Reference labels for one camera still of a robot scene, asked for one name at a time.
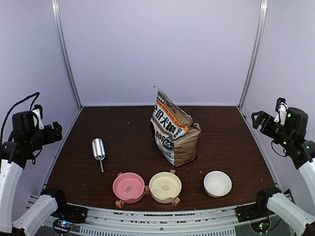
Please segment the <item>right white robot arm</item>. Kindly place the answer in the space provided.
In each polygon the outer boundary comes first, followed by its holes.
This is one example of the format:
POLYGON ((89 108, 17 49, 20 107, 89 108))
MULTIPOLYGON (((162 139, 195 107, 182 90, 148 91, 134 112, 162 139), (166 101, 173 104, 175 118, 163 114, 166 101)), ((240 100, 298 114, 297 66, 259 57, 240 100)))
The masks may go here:
MULTIPOLYGON (((284 156, 288 157, 305 182, 305 187, 312 197, 315 196, 315 143, 305 138, 308 114, 301 109, 286 107, 281 104, 278 114, 273 117, 265 111, 251 115, 252 126, 271 138, 272 143, 280 145, 284 156)), ((286 195, 273 187, 261 190, 252 212, 257 217, 268 211, 275 213, 288 224, 297 236, 315 234, 315 217, 288 200, 286 195)))

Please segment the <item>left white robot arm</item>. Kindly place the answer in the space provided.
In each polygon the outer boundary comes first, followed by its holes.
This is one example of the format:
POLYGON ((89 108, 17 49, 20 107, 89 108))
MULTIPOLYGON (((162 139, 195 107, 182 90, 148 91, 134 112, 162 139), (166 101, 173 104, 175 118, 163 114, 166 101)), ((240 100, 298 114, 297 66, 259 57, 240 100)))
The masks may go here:
POLYGON ((10 139, 0 148, 0 232, 3 235, 33 236, 52 213, 59 218, 67 218, 71 213, 64 192, 47 189, 19 219, 12 221, 15 191, 27 161, 34 162, 35 151, 41 152, 44 145, 62 139, 61 125, 57 122, 43 125, 41 119, 39 108, 14 114, 10 139))

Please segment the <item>brown dog food bag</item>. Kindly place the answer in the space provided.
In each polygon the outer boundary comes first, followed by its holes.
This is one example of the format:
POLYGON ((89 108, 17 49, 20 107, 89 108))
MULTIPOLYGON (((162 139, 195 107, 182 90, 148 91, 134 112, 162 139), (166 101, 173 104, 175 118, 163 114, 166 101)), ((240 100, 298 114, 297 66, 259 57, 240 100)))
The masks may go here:
POLYGON ((175 105, 158 87, 156 103, 150 119, 158 149, 174 167, 194 161, 201 136, 201 127, 175 105))

